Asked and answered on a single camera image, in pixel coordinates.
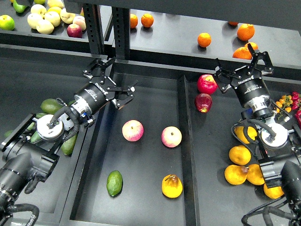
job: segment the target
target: pear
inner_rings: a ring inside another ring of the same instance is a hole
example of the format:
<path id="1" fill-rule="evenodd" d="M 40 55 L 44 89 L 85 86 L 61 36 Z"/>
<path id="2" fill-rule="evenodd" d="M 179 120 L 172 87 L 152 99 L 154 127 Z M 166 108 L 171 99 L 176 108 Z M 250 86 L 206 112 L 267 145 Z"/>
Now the pear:
<path id="1" fill-rule="evenodd" d="M 47 1 L 47 5 L 51 8 L 51 7 L 59 7 L 59 8 L 64 8 L 64 3 L 62 2 L 62 0 L 48 0 Z"/>

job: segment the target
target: orange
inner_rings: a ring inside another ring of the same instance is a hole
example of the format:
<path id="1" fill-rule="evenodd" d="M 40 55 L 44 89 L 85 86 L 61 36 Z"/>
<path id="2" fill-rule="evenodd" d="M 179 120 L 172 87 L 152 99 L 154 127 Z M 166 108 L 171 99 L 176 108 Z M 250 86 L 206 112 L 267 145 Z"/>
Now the orange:
<path id="1" fill-rule="evenodd" d="M 226 181 L 232 185 L 241 185 L 246 181 L 248 168 L 245 166 L 230 165 L 225 169 Z"/>
<path id="2" fill-rule="evenodd" d="M 252 46 L 253 49 L 258 49 L 258 45 L 255 42 L 248 42 L 247 44 L 245 44 L 245 47 L 248 48 L 248 44 L 249 43 L 251 44 L 251 46 Z"/>
<path id="3" fill-rule="evenodd" d="M 131 13 L 130 22 L 131 28 L 135 28 L 138 25 L 138 17 L 135 14 Z"/>
<path id="4" fill-rule="evenodd" d="M 243 166 L 249 163 L 251 154 L 246 147 L 239 145 L 230 149 L 229 158 L 235 164 Z"/>
<path id="5" fill-rule="evenodd" d="M 284 195 L 281 187 L 268 188 L 266 184 L 263 185 L 263 191 L 271 199 L 277 199 Z"/>
<path id="6" fill-rule="evenodd" d="M 247 47 L 240 47 L 233 53 L 233 58 L 239 58 L 239 59 L 246 59 L 251 60 L 252 54 L 250 53 L 249 49 Z"/>
<path id="7" fill-rule="evenodd" d="M 211 36 L 208 33 L 201 33 L 198 36 L 198 44 L 200 47 L 206 48 L 211 43 Z"/>
<path id="8" fill-rule="evenodd" d="M 248 41 L 255 34 L 253 24 L 242 24 L 237 30 L 237 37 L 242 41 Z"/>
<path id="9" fill-rule="evenodd" d="M 258 164 L 251 164 L 248 166 L 249 171 L 246 179 L 254 185 L 263 185 L 264 179 Z"/>
<path id="10" fill-rule="evenodd" d="M 228 21 L 228 24 L 235 27 L 238 25 L 238 22 Z"/>
<path id="11" fill-rule="evenodd" d="M 175 174 L 169 174 L 162 180 L 162 193 L 168 198 L 180 196 L 183 190 L 181 180 Z"/>
<path id="12" fill-rule="evenodd" d="M 146 13 L 141 17 L 141 23 L 143 27 L 151 27 L 154 23 L 154 17 L 151 14 Z"/>

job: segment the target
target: red fruit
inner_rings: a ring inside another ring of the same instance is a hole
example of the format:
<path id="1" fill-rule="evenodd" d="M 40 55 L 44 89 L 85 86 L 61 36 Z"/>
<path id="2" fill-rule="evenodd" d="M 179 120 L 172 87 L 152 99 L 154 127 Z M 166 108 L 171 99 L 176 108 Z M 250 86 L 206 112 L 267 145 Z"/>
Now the red fruit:
<path id="1" fill-rule="evenodd" d="M 299 107 L 298 107 L 298 105 L 293 105 L 292 106 L 292 110 L 297 110 Z"/>
<path id="2" fill-rule="evenodd" d="M 217 84 L 211 74 L 203 74 L 199 77 L 197 87 L 200 93 L 213 94 L 217 89 Z"/>
<path id="3" fill-rule="evenodd" d="M 194 99 L 194 105 L 196 106 L 197 110 L 202 113 L 209 112 L 211 105 L 212 105 L 212 99 L 209 94 L 206 93 L 200 93 L 196 96 Z"/>

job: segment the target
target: shelf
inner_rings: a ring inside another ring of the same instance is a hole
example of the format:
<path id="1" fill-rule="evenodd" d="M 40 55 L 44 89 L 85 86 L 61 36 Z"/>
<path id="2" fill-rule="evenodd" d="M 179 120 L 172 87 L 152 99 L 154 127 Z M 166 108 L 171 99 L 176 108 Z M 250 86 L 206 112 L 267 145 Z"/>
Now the shelf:
<path id="1" fill-rule="evenodd" d="M 111 17 L 111 7 L 101 6 L 101 20 L 103 34 L 105 35 L 109 20 Z M 71 38 L 67 35 L 68 24 L 61 21 L 61 24 L 50 34 L 40 34 L 37 30 L 32 29 L 27 23 L 27 17 L 30 14 L 30 7 L 26 8 L 23 13 L 17 13 L 12 3 L 8 0 L 2 0 L 0 15 L 9 15 L 15 21 L 13 31 L 0 30 L 1 44 L 21 45 L 28 47 L 38 47 L 47 49 L 59 49 L 67 51 L 76 51 L 90 53 L 90 46 L 87 31 L 83 32 L 83 37 Z M 105 40 L 105 46 L 112 46 L 113 37 Z"/>
<path id="2" fill-rule="evenodd" d="M 226 21 L 133 9 L 131 13 L 138 16 L 138 25 L 130 32 L 131 60 L 210 70 L 215 69 L 216 58 L 235 64 L 250 62 L 232 58 L 233 52 L 247 43 L 237 38 L 241 24 L 232 27 Z M 150 29 L 141 24 L 144 13 L 154 17 Z M 301 69 L 301 36 L 297 31 L 254 26 L 255 35 L 249 41 L 257 43 L 261 52 L 267 51 L 274 66 Z M 212 37 L 207 48 L 197 43 L 202 32 Z"/>

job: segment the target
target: green apple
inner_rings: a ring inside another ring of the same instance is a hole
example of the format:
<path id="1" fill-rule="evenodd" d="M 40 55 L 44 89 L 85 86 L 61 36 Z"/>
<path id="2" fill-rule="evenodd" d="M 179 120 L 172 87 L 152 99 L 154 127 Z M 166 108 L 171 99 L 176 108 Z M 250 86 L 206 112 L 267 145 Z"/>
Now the green apple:
<path id="1" fill-rule="evenodd" d="M 45 13 L 45 20 L 48 20 L 54 27 L 57 27 L 61 23 L 60 15 L 57 12 Z"/>
<path id="2" fill-rule="evenodd" d="M 0 16 L 0 28 L 7 31 L 12 31 L 15 28 L 15 22 L 9 15 Z"/>
<path id="3" fill-rule="evenodd" d="M 27 6 L 19 5 L 16 0 L 14 0 L 13 7 L 17 13 L 23 13 L 27 8 Z"/>
<path id="4" fill-rule="evenodd" d="M 43 5 L 35 4 L 30 9 L 30 12 L 40 14 L 44 18 L 44 15 L 47 12 L 47 9 Z"/>
<path id="5" fill-rule="evenodd" d="M 54 30 L 54 26 L 48 20 L 40 20 L 37 24 L 37 31 L 41 34 L 51 34 Z"/>
<path id="6" fill-rule="evenodd" d="M 66 11 L 66 8 L 63 8 L 61 13 L 60 13 L 61 19 L 66 23 L 66 24 L 72 24 L 73 19 L 75 18 L 74 13 L 68 13 Z"/>
<path id="7" fill-rule="evenodd" d="M 32 29 L 37 29 L 37 24 L 40 20 L 43 20 L 43 17 L 37 13 L 30 13 L 27 17 L 27 23 Z"/>

